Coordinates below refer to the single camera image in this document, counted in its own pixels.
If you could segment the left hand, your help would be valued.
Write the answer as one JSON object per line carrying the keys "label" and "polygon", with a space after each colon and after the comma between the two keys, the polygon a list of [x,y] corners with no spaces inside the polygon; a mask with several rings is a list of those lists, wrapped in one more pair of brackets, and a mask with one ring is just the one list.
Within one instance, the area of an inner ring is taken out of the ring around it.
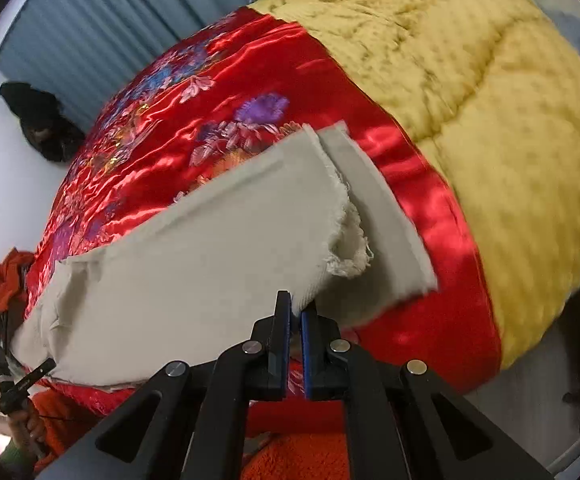
{"label": "left hand", "polygon": [[8,424],[12,439],[19,450],[38,460],[46,457],[46,426],[32,401],[24,401],[19,410],[9,414]]}

